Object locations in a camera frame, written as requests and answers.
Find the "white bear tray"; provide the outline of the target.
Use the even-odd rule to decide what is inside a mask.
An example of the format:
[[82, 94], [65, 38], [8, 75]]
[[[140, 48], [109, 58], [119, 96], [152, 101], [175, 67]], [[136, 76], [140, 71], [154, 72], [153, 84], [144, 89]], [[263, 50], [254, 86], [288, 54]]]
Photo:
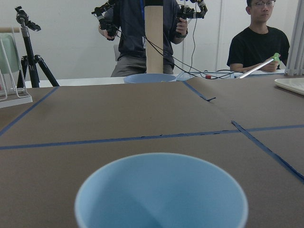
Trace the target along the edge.
[[275, 79], [275, 85], [288, 91], [304, 95], [303, 78]]

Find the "black tripod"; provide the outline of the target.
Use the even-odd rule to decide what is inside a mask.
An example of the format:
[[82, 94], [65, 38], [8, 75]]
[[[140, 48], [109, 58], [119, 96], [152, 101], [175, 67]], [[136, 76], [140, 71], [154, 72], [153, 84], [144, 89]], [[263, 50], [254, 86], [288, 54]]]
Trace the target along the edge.
[[29, 30], [31, 29], [33, 31], [40, 31], [41, 27], [34, 22], [29, 20], [29, 16], [27, 13], [22, 9], [21, 6], [18, 6], [15, 8], [17, 14], [16, 14], [16, 20], [21, 25], [21, 33], [24, 40], [25, 48], [26, 48], [26, 56], [23, 56], [21, 58], [21, 70], [19, 71], [19, 77], [17, 82], [17, 88], [24, 88], [25, 86], [25, 77], [26, 72], [28, 69], [29, 76], [30, 76], [30, 82], [33, 88], [39, 87], [39, 77], [38, 77], [38, 71], [36, 64], [40, 66], [43, 73], [49, 80], [52, 86], [59, 86], [59, 83], [54, 78], [53, 74], [51, 73], [50, 69], [46, 65], [45, 61], [40, 55], [34, 55], [32, 44], [30, 40]]

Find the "standing operator person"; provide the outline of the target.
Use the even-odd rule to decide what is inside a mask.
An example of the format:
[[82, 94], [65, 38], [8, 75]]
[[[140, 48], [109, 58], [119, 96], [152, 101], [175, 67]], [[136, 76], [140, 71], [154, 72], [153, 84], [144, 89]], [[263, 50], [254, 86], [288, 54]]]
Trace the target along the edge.
[[[146, 73], [145, 12], [143, 0], [116, 0], [107, 2], [103, 15], [104, 26], [99, 33], [107, 39], [115, 39], [109, 26], [121, 30], [118, 46], [120, 55], [112, 72], [113, 77]], [[185, 18], [178, 17], [181, 7], [175, 0], [163, 2], [163, 73], [173, 74], [173, 44], [181, 43], [188, 34]]]

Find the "blue bowl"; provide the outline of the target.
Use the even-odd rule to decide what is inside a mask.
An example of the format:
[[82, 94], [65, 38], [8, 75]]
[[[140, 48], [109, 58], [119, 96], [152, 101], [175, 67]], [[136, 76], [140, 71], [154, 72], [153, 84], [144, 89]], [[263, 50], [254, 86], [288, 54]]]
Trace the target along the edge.
[[144, 73], [124, 77], [125, 84], [174, 82], [176, 76], [170, 74]]

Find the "light blue plastic cup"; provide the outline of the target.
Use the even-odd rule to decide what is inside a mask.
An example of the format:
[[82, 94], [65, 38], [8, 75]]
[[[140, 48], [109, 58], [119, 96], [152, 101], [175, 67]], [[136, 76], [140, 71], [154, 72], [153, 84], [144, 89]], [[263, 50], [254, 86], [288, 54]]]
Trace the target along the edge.
[[208, 161], [146, 153], [91, 174], [74, 211], [80, 228], [243, 228], [248, 202], [238, 182]]

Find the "aluminium frame post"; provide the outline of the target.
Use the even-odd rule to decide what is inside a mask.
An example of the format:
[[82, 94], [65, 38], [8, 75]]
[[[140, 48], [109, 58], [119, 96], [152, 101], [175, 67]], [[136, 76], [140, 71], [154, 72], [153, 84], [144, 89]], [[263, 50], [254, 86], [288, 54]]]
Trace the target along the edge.
[[298, 2], [288, 61], [285, 68], [287, 76], [304, 75], [304, 1]]

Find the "seated person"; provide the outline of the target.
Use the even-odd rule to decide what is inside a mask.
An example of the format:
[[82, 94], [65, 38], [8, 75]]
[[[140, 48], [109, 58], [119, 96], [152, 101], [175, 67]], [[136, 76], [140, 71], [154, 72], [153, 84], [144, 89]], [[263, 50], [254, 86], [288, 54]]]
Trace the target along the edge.
[[275, 53], [279, 61], [272, 61], [260, 70], [275, 72], [280, 64], [288, 61], [290, 44], [286, 34], [267, 25], [275, 6], [274, 0], [248, 0], [246, 12], [250, 25], [233, 37], [228, 54], [227, 66], [231, 71], [247, 72], [265, 62]]

